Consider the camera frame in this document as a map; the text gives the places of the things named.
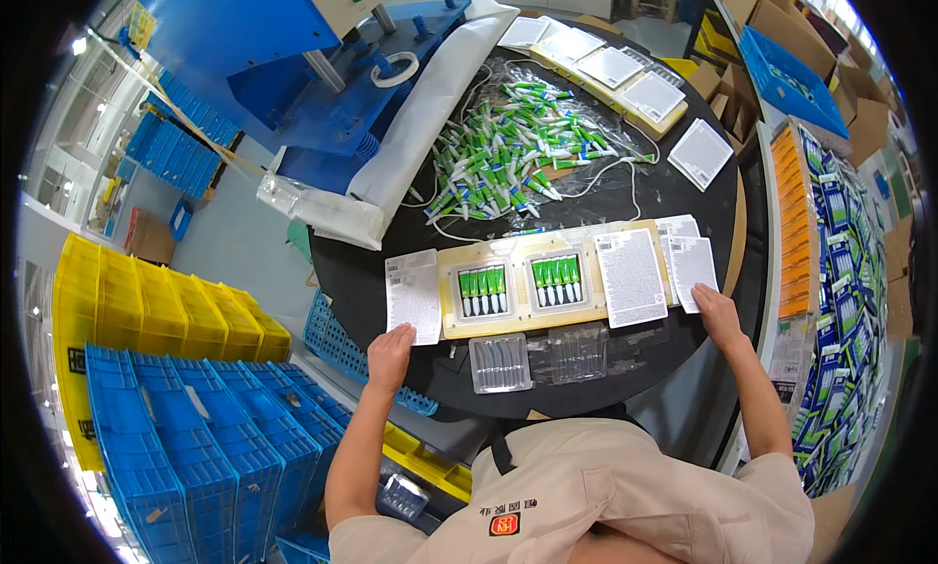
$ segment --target white paper sheet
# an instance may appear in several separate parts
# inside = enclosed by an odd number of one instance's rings
[[[611,89],[621,86],[641,71],[642,65],[614,47],[606,47],[586,56],[577,67]]]
[[[544,40],[540,49],[562,62],[577,62],[602,47],[605,42],[586,31],[571,28]]]
[[[730,144],[706,121],[697,119],[671,149],[668,163],[705,192],[732,154]]]
[[[437,277],[436,249],[384,260],[387,330],[410,322],[416,328],[415,346],[440,342],[443,312]]]
[[[547,31],[549,26],[550,23],[541,19],[518,17],[515,19],[515,22],[511,23],[511,27],[505,31],[505,34],[502,35],[498,44],[502,47],[520,47],[526,49],[540,41],[541,37],[544,35],[544,31]]]
[[[648,72],[629,86],[620,96],[654,123],[660,123],[674,107],[681,104],[686,94],[674,88],[668,80]]]
[[[667,248],[668,236],[675,237],[699,237],[700,230],[697,229],[697,221],[690,214],[681,214],[680,216],[668,216],[667,218],[656,218],[655,224],[658,225],[658,236],[661,237],[661,246]],[[671,287],[671,301],[677,305],[680,300],[677,299],[677,289],[674,288],[674,273],[671,271],[671,257],[664,257],[664,264],[668,268],[668,282]]]
[[[687,313],[700,313],[697,300],[690,295],[695,284],[704,284],[720,291],[717,286],[717,271],[713,266],[713,251],[710,239],[700,237],[668,237],[668,256],[677,297]]]
[[[648,229],[594,236],[609,327],[619,328],[668,316],[668,303],[655,244]]]

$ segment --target stacked crates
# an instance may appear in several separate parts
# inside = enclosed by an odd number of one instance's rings
[[[85,342],[190,359],[286,359],[289,333],[250,298],[68,236],[53,283],[53,353],[82,469],[104,470],[88,405]]]

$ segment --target clear plastic blister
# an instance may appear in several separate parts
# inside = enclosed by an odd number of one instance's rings
[[[469,359],[477,394],[518,392],[533,387],[524,334],[472,338]]]
[[[609,329],[602,322],[551,328],[546,337],[532,343],[539,348],[532,355],[534,380],[566,385],[603,378],[608,373],[608,343]]]
[[[511,264],[505,259],[486,261],[485,265],[453,268],[450,287],[453,301],[461,301],[459,322],[490,322],[515,312],[514,294],[509,281]]]
[[[567,249],[530,254],[524,259],[531,313],[557,313],[580,310],[593,305],[592,290],[583,272],[583,252]]]

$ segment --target yellow plastic crate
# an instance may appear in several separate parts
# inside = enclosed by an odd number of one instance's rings
[[[384,456],[435,487],[466,503],[472,497],[472,471],[453,464],[424,448],[420,440],[390,421],[384,423]]]
[[[221,359],[256,360],[257,353],[261,349],[261,340],[264,338],[261,325],[225,286],[208,283],[204,279],[198,279],[195,275],[193,277],[198,280],[199,288],[202,289],[205,297],[217,305],[218,312],[221,312],[228,324],[228,339],[225,341]]]
[[[85,341],[95,338],[100,251],[99,244],[69,234],[53,282],[56,381],[75,454],[86,470],[104,469],[85,380]]]
[[[182,357],[189,320],[179,294],[161,267],[133,259],[144,304],[138,352]]]
[[[102,248],[98,267],[95,344],[137,350],[144,325],[144,300],[133,259]]]
[[[221,359],[228,340],[228,322],[202,291],[202,280],[165,267],[161,270],[186,315],[186,340],[181,356],[185,359]]]
[[[290,354],[290,333],[286,328],[280,325],[274,318],[270,317],[257,301],[251,297],[251,294],[241,289],[224,286],[235,297],[238,302],[254,317],[257,323],[264,331],[264,339],[261,341],[261,350],[257,353],[257,359],[261,362],[273,360],[274,362],[283,362],[287,360]]]

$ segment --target green glue tube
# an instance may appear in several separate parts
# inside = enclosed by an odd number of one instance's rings
[[[582,301],[583,296],[580,292],[580,262],[576,254],[570,255],[569,259],[570,281],[573,282],[574,301]]]
[[[498,303],[502,312],[509,311],[509,294],[505,291],[505,268],[495,268],[495,293],[498,295]]]
[[[560,272],[560,259],[562,257],[556,256],[551,259],[551,278],[553,279],[554,291],[557,293],[557,303],[564,302],[564,278],[561,276]]]
[[[554,267],[550,259],[541,261],[541,268],[544,274],[544,291],[547,292],[547,301],[550,305],[557,303],[557,296],[554,293]]]
[[[560,258],[560,273],[564,278],[564,289],[567,289],[567,302],[576,301],[573,299],[573,284],[570,276],[570,258],[563,256]]]
[[[544,262],[543,261],[532,261],[531,262],[531,271],[533,271],[533,284],[537,288],[537,301],[540,302],[540,307],[547,305],[547,292],[544,291]]]
[[[472,298],[473,315],[478,315],[478,276],[479,272],[476,270],[469,272],[469,296]]]
[[[486,268],[486,270],[485,270],[485,285],[486,285],[486,288],[487,288],[486,290],[489,292],[489,301],[491,302],[491,304],[490,304],[491,312],[492,312],[492,313],[499,313],[499,311],[504,311],[504,310],[499,310],[499,309],[498,309],[498,307],[499,307],[499,306],[498,306],[498,295],[497,295],[496,292],[495,292],[495,267],[488,267],[488,268]]]
[[[469,275],[471,272],[460,272],[460,293],[463,295],[463,315],[472,315],[472,300],[469,299]]]
[[[489,273],[487,269],[478,271],[478,295],[482,304],[482,313],[489,313]]]

